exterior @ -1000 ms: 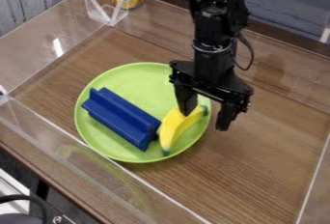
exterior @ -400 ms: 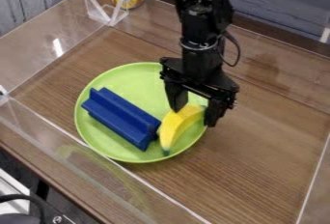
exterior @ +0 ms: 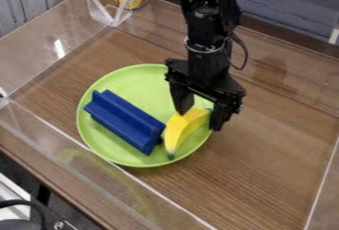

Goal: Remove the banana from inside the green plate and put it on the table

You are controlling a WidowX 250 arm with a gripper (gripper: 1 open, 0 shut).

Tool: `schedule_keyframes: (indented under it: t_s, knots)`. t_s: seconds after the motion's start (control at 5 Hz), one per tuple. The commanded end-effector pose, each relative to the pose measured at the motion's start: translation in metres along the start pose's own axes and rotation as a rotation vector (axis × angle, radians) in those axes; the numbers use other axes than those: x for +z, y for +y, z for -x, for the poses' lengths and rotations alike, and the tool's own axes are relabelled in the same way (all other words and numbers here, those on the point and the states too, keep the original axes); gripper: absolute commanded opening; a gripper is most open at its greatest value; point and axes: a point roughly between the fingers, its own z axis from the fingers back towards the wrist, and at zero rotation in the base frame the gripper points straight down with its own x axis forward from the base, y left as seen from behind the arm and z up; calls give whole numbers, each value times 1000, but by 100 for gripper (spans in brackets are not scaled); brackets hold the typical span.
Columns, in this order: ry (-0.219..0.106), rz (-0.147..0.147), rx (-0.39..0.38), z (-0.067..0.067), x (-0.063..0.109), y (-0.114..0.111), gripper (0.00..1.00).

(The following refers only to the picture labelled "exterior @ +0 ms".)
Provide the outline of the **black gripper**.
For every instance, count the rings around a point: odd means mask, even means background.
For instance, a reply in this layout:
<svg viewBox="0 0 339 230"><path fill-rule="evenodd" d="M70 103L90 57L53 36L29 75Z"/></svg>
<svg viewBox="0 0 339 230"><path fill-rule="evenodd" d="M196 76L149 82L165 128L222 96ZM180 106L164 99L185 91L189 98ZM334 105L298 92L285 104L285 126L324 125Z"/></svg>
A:
<svg viewBox="0 0 339 230"><path fill-rule="evenodd" d="M192 64L188 60L168 58L165 60L165 80L176 112L184 115L192 108L197 95L213 103L209 128L220 131L233 113L238 113L245 90L233 80L229 69L212 70L206 63Z"/></svg>

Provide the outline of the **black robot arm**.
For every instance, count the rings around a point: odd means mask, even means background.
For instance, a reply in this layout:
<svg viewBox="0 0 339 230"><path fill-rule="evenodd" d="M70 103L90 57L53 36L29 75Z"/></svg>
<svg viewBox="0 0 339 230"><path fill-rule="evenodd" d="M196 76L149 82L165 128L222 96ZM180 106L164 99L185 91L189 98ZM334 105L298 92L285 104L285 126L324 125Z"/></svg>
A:
<svg viewBox="0 0 339 230"><path fill-rule="evenodd" d="M168 58L165 80L174 109L184 114L194 96L213 103L209 128L218 131L241 111L245 89L232 78L232 46L244 42L234 34L241 10L237 0L178 0L188 26L186 59Z"/></svg>

